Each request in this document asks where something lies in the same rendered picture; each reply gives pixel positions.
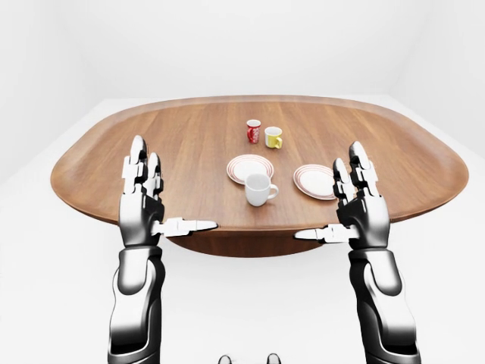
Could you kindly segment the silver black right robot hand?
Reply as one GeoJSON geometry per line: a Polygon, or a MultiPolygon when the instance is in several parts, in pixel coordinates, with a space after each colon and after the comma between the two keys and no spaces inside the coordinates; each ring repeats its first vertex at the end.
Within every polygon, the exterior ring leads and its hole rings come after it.
{"type": "Polygon", "coordinates": [[[339,222],[323,228],[294,233],[300,240],[319,243],[350,243],[352,249],[386,248],[390,216],[386,201],[378,192],[373,162],[359,141],[349,147],[348,172],[341,158],[333,163],[333,191],[338,198],[339,222]]]}

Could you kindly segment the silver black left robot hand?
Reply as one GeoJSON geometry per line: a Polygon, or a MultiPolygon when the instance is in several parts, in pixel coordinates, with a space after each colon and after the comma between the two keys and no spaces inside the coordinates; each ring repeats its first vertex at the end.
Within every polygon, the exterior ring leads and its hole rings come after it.
{"type": "Polygon", "coordinates": [[[164,219],[159,197],[164,188],[160,158],[154,152],[148,153],[140,135],[133,138],[130,154],[124,158],[122,178],[118,225],[124,246],[155,246],[161,235],[179,237],[218,227],[214,221],[164,219]]]}

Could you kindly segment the white plate with red rings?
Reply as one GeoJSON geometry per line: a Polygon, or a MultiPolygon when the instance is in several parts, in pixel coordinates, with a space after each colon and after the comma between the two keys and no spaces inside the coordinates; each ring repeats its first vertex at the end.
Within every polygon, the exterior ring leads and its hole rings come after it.
{"type": "Polygon", "coordinates": [[[332,200],[333,171],[323,165],[308,164],[298,167],[293,173],[293,182],[304,194],[319,200],[332,200]]]}
{"type": "Polygon", "coordinates": [[[245,154],[233,158],[227,164],[226,172],[232,181],[243,185],[250,174],[266,174],[269,178],[272,178],[274,166],[265,157],[245,154]]]}

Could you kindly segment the yellow mug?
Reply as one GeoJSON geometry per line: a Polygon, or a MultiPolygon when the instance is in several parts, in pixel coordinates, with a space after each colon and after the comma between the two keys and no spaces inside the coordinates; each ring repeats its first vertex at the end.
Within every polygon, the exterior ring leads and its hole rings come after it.
{"type": "Polygon", "coordinates": [[[270,149],[280,149],[283,145],[283,130],[279,127],[266,127],[264,130],[265,145],[270,149]]]}

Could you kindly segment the red mug with white print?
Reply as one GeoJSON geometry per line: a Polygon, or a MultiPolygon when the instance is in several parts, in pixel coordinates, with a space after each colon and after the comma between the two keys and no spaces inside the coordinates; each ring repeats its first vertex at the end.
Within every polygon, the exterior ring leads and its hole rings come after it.
{"type": "Polygon", "coordinates": [[[252,144],[258,143],[261,122],[257,119],[251,119],[246,122],[246,125],[248,127],[246,135],[249,142],[252,144]]]}

